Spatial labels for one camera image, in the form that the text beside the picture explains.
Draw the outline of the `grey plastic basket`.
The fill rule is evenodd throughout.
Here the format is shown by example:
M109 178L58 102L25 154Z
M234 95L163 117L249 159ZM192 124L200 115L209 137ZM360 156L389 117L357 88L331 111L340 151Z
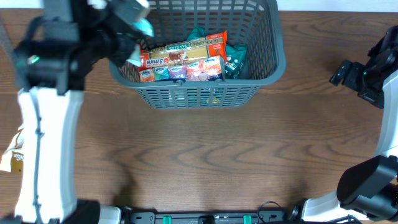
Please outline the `grey plastic basket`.
M109 69L153 108L241 106L285 71L276 1L154 0L147 18L138 63Z

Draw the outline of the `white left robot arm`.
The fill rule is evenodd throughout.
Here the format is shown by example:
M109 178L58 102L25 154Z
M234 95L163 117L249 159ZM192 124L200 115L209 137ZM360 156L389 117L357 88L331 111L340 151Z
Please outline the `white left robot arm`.
M3 43L16 72L21 109L22 185L4 223L127 223L126 209L79 200L75 137L85 78L107 58L121 67L139 61L137 41L154 31L147 1L44 1L17 47Z

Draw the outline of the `beige brown snack bag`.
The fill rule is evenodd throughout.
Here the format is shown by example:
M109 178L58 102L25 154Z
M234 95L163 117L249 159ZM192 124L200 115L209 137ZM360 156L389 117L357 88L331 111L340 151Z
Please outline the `beige brown snack bag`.
M1 156L1 171L22 175L24 166L24 125L19 126L9 147Z

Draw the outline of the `teal wipes packet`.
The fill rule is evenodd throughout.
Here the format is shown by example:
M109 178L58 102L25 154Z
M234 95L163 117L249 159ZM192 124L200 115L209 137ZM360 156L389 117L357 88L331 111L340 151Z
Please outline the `teal wipes packet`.
M133 35L133 41L134 41L134 50L132 51L131 55L127 59L127 62L130 64L140 67L141 66L141 39L144 37L153 37L154 36L154 29L152 24L145 18L141 18L136 22L133 22L131 25L134 35Z

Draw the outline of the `colourful tissue pack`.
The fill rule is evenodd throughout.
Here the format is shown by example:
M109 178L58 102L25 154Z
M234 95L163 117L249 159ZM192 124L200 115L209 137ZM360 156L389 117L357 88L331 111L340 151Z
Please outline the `colourful tissue pack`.
M144 83L166 80L207 82L223 79L224 60L221 56L209 57L185 65L142 68L139 71L139 81Z

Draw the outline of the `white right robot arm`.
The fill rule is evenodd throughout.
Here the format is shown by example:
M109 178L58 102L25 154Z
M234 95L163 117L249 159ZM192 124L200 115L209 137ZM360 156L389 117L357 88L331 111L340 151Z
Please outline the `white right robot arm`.
M361 223L397 221L397 27L368 51L366 64L345 60L330 78L383 110L382 126L372 158L350 167L337 189L296 205L295 223Z

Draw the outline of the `orange spaghetti packet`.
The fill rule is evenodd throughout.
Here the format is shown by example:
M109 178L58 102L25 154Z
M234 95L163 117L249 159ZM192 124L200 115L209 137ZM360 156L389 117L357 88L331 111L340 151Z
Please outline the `orange spaghetti packet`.
M224 31L152 50L141 50L140 59L142 64L138 70L160 66L185 65L214 56L221 56L226 59L225 45L227 39L228 33Z

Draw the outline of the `green coffee bag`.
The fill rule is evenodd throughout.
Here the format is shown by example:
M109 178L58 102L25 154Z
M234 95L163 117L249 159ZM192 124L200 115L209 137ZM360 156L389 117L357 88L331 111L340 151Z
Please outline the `green coffee bag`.
M187 40L199 39L205 36L205 31L202 27L194 28L189 34ZM225 52L227 59L224 61L225 77L227 79L237 80L246 62L246 53L248 47L244 44L239 45L225 45Z

